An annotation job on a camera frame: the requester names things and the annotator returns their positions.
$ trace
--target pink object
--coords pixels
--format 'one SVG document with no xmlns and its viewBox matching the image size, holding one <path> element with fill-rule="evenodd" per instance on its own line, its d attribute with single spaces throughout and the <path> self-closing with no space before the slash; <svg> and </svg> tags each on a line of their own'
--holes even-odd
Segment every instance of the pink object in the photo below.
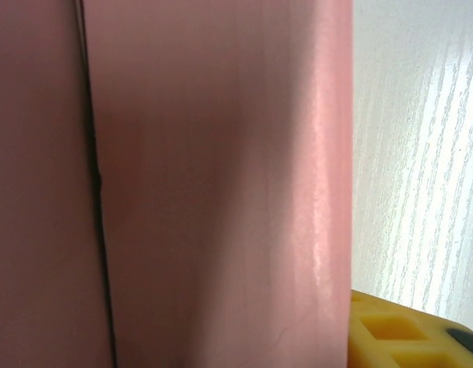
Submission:
<svg viewBox="0 0 473 368">
<path fill-rule="evenodd" d="M 0 368 L 110 367 L 71 2 L 0 2 Z"/>
<path fill-rule="evenodd" d="M 350 0 L 85 12 L 119 366 L 345 366 Z"/>
</svg>

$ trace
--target dark gap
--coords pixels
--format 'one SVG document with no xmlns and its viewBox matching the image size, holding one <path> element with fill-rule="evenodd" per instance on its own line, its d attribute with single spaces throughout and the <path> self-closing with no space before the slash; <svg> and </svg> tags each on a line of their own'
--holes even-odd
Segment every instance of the dark gap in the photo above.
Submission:
<svg viewBox="0 0 473 368">
<path fill-rule="evenodd" d="M 110 296 L 110 281 L 108 278 L 107 247 L 105 244 L 105 234 L 103 232 L 103 217 L 101 206 L 101 174 L 98 167 L 97 139 L 94 126 L 93 101 L 91 99 L 90 70 L 88 66 L 88 47 L 86 39 L 86 25 L 84 22 L 84 6 L 82 0 L 76 0 L 78 34 L 80 39 L 83 78 L 85 85 L 85 133 L 87 140 L 87 157 L 91 174 L 91 188 L 93 191 L 93 211 L 95 228 L 97 231 L 98 244 L 100 250 L 100 261 L 102 267 L 103 291 L 107 307 L 107 319 L 110 335 L 110 351 L 112 354 L 113 367 L 117 368 L 117 349 L 115 345 L 115 330 L 113 328 L 112 300 Z"/>
</svg>

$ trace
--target black object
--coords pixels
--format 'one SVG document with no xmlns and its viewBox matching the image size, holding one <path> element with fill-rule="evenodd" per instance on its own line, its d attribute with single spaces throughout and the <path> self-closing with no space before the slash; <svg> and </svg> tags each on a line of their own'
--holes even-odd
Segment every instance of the black object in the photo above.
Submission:
<svg viewBox="0 0 473 368">
<path fill-rule="evenodd" d="M 473 333 L 458 330 L 457 328 L 448 328 L 446 332 L 463 347 L 473 353 Z"/>
</svg>

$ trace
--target pink plastic surface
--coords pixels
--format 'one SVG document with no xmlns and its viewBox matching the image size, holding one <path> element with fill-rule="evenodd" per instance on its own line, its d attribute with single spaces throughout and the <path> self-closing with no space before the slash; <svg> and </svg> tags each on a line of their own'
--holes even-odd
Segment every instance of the pink plastic surface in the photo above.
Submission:
<svg viewBox="0 0 473 368">
<path fill-rule="evenodd" d="M 345 366 L 350 0 L 85 11 L 120 367 Z"/>
<path fill-rule="evenodd" d="M 0 2 L 0 368 L 110 367 L 74 4 Z"/>
</svg>

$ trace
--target wooden surface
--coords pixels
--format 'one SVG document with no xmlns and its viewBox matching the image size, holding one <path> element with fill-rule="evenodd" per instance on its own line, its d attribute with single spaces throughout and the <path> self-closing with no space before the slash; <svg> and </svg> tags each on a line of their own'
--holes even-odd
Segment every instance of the wooden surface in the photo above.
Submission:
<svg viewBox="0 0 473 368">
<path fill-rule="evenodd" d="M 354 11 L 353 286 L 473 329 L 473 0 Z"/>
</svg>

